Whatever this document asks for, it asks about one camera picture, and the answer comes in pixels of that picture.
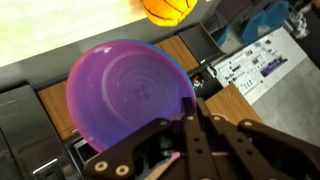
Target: black panel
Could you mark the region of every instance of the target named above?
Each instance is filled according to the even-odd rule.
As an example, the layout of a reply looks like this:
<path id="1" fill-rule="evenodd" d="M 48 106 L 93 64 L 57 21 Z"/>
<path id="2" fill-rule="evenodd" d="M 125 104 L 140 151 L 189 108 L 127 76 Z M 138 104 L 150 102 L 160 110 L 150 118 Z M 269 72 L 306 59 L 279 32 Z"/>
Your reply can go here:
<path id="1" fill-rule="evenodd" d="M 178 33 L 201 66 L 219 61 L 224 53 L 201 24 Z"/>
<path id="2" fill-rule="evenodd" d="M 24 179 L 63 153 L 51 121 L 30 86 L 0 94 L 0 127 Z"/>
<path id="3" fill-rule="evenodd" d="M 202 83 L 200 87 L 194 87 L 197 98 L 207 100 L 223 89 L 223 86 L 218 79 L 213 78 L 206 69 L 196 71 L 196 73 L 190 77 L 193 86 L 195 86 L 195 78 Z"/>
<path id="4" fill-rule="evenodd" d="M 76 168 L 79 172 L 82 173 L 83 169 L 83 162 L 81 161 L 81 158 L 79 157 L 74 144 L 81 141 L 83 138 L 80 135 L 74 136 L 70 138 L 68 141 L 64 142 L 64 147 L 67 150 L 69 156 L 71 157 L 73 163 L 75 164 Z"/>
<path id="5" fill-rule="evenodd" d="M 22 179 L 17 164 L 7 146 L 7 142 L 0 129 L 0 179 L 19 180 Z"/>
<path id="6" fill-rule="evenodd" d="M 308 54 L 311 61 L 320 69 L 320 10 L 309 11 L 304 16 L 307 20 L 307 29 L 310 34 L 306 38 L 295 40 Z"/>

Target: orange ball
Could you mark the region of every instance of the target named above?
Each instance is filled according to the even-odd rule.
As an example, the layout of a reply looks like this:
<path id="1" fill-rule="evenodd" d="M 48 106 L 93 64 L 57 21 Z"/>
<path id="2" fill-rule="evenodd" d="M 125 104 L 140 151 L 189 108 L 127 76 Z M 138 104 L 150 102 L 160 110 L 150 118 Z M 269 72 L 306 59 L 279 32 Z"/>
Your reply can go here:
<path id="1" fill-rule="evenodd" d="M 197 0 L 143 0 L 147 17 L 158 26 L 176 26 L 196 4 Z"/>

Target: purple frisbee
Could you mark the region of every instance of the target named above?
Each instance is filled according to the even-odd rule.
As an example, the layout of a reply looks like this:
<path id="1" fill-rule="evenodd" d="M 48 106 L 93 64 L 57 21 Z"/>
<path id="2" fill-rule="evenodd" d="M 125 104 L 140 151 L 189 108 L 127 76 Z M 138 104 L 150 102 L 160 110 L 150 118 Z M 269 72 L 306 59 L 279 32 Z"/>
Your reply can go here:
<path id="1" fill-rule="evenodd" d="M 187 74 L 164 51 L 118 40 L 92 48 L 73 66 L 67 85 L 72 120 L 101 152 L 155 118 L 181 113 L 181 98 L 195 94 Z"/>

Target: white surface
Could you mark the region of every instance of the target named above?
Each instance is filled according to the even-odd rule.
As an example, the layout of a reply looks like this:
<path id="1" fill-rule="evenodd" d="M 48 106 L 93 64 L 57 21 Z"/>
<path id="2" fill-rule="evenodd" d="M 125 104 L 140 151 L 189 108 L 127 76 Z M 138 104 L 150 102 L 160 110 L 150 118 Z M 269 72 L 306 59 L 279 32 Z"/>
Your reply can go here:
<path id="1" fill-rule="evenodd" d="M 271 41 L 271 44 L 268 45 L 268 49 L 272 49 L 272 52 L 275 52 L 274 55 L 271 55 L 261 48 L 256 48 L 254 45 L 256 43 L 255 42 L 215 66 L 215 69 L 217 70 L 218 80 L 224 87 L 226 87 L 227 85 L 229 85 L 229 82 L 225 79 L 223 73 L 220 72 L 220 69 L 223 67 L 229 67 L 230 64 L 239 61 L 240 57 L 242 58 L 241 68 L 243 68 L 244 70 L 241 71 L 246 73 L 246 78 L 239 79 L 240 82 L 236 80 L 234 84 L 238 87 L 238 89 L 244 95 L 250 105 L 256 102 L 260 97 L 262 97 L 269 89 L 271 89 L 277 82 L 279 82 L 285 75 L 287 75 L 294 67 L 296 67 L 302 60 L 307 57 L 306 53 L 291 38 L 291 36 L 285 31 L 284 28 L 279 28 L 271 32 L 267 36 L 259 39 L 257 42 L 264 44 L 268 39 Z M 248 50 L 251 50 L 253 52 L 253 54 L 251 54 L 249 57 L 247 56 Z M 259 55 L 263 57 L 267 63 L 279 55 L 281 55 L 283 58 L 287 58 L 288 61 L 274 70 L 267 77 L 263 77 L 259 71 L 261 67 L 255 66 L 252 63 L 253 58 L 251 58 L 254 56 L 257 57 Z M 247 83 L 247 81 L 249 80 L 253 82 L 249 85 L 249 88 L 245 90 L 241 89 L 240 84 Z"/>
<path id="2" fill-rule="evenodd" d="M 0 67 L 146 17 L 140 0 L 0 0 Z"/>

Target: screw hole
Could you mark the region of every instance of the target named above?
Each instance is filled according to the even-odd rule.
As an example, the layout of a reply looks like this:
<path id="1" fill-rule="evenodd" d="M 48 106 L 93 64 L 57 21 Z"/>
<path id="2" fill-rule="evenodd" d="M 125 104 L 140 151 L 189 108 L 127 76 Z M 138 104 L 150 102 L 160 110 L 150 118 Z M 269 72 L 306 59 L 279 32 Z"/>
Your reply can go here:
<path id="1" fill-rule="evenodd" d="M 97 172 L 105 171 L 107 168 L 108 168 L 108 163 L 105 161 L 100 161 L 94 166 L 94 169 Z"/>
<path id="2" fill-rule="evenodd" d="M 124 176 L 129 173 L 129 167 L 127 165 L 120 165 L 116 169 L 116 174 L 118 176 Z"/>
<path id="3" fill-rule="evenodd" d="M 248 150 L 247 154 L 252 155 L 252 151 Z"/>

